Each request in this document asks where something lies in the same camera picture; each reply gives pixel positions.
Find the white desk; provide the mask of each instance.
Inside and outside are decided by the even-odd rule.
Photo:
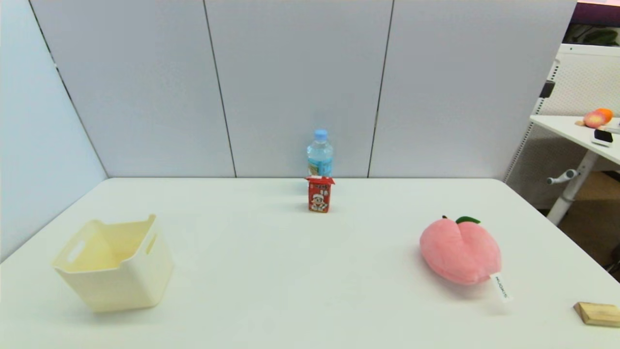
[[[590,141],[590,137],[594,134],[593,129],[575,125],[575,121],[582,119],[583,117],[577,116],[535,115],[530,117],[530,120],[536,125],[571,140],[588,150],[579,164],[579,167],[576,169],[579,171],[580,175],[570,181],[569,185],[557,199],[547,215],[547,218],[555,225],[562,220],[566,211],[568,211],[575,199],[575,195],[577,195],[583,182],[588,178],[599,156],[603,156],[610,161],[620,164],[620,135],[613,135],[614,144],[611,148],[596,145]],[[620,119],[614,118],[609,125],[618,125],[618,120]]]
[[[303,179],[110,179],[2,265],[0,348],[612,348],[577,301],[620,284],[492,179],[336,179],[328,214]],[[95,315],[51,260],[86,221],[158,215],[176,269],[157,307]],[[420,257],[441,215],[482,221],[515,301],[457,286]]]

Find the plush toy tag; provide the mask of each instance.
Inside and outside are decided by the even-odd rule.
[[[497,290],[497,294],[500,296],[503,303],[508,303],[514,300],[506,288],[506,284],[504,283],[501,273],[491,274],[489,277],[491,278],[491,283],[493,283],[493,287]]]

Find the panel seam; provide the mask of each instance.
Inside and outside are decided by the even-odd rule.
[[[226,126],[226,137],[228,138],[228,148],[231,152],[231,161],[232,164],[232,172],[234,173],[235,178],[237,178],[237,167],[234,163],[234,155],[233,155],[233,144],[231,142],[231,134],[228,130],[228,119],[226,118],[226,108],[224,107],[224,95],[222,94],[222,85],[219,83],[219,71],[218,71],[218,62],[215,59],[215,49],[213,48],[213,37],[211,36],[211,26],[209,24],[209,15],[206,11],[206,0],[202,0],[202,6],[205,9],[205,20],[206,20],[206,31],[209,34],[209,43],[211,44],[211,54],[213,56],[213,66],[215,67],[215,77],[218,80],[218,90],[219,90],[219,101],[222,104],[222,113],[224,114],[224,125]]]
[[[389,14],[389,25],[387,26],[387,39],[386,39],[386,49],[385,49],[385,53],[383,55],[383,68],[381,69],[381,82],[379,83],[379,97],[377,99],[377,111],[374,115],[374,127],[373,127],[373,141],[370,145],[370,158],[368,159],[368,172],[366,174],[366,178],[370,178],[370,166],[373,163],[373,150],[374,150],[374,138],[377,134],[377,123],[379,120],[379,107],[381,106],[381,91],[383,90],[383,77],[385,76],[385,72],[386,72],[386,61],[388,60],[388,47],[389,47],[389,35],[392,31],[392,18],[394,17],[394,2],[396,0],[392,0],[392,8],[390,10],[390,14]]]
[[[111,178],[110,175],[108,174],[108,171],[105,168],[103,161],[101,161],[101,156],[99,156],[99,153],[97,153],[97,149],[95,148],[95,145],[92,143],[91,135],[88,134],[88,131],[86,130],[86,127],[84,126],[84,121],[82,120],[82,117],[79,115],[79,112],[78,112],[78,109],[75,103],[73,103],[73,98],[71,98],[71,93],[69,93],[69,89],[67,88],[67,85],[64,83],[63,75],[60,73],[60,69],[58,69],[58,65],[56,64],[56,60],[54,59],[54,54],[52,54],[50,50],[50,45],[47,43],[47,39],[45,38],[45,34],[43,33],[43,29],[41,28],[41,23],[39,23],[37,13],[35,12],[35,8],[34,6],[32,6],[32,0],[28,0],[28,4],[30,5],[30,10],[32,11],[32,15],[35,17],[35,21],[37,22],[37,27],[39,28],[41,37],[43,37],[43,42],[45,42],[47,52],[50,54],[52,63],[54,63],[54,67],[56,68],[56,73],[58,74],[58,77],[60,78],[60,82],[63,84],[64,91],[67,94],[67,97],[69,98],[71,107],[73,107],[73,111],[76,113],[77,119],[80,125],[82,126],[82,130],[84,130],[84,134],[86,134],[86,138],[88,139],[88,142],[91,145],[92,151],[95,153],[95,156],[97,157],[97,160],[99,161],[99,164],[101,165],[101,168],[103,169],[105,173],[105,177]]]

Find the plastic storage basket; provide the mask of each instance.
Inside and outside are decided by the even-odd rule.
[[[121,224],[92,220],[52,265],[94,312],[155,306],[174,267],[155,218]]]

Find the wood piece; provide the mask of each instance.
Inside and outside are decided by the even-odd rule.
[[[612,304],[578,302],[573,308],[587,325],[620,327],[620,309]]]

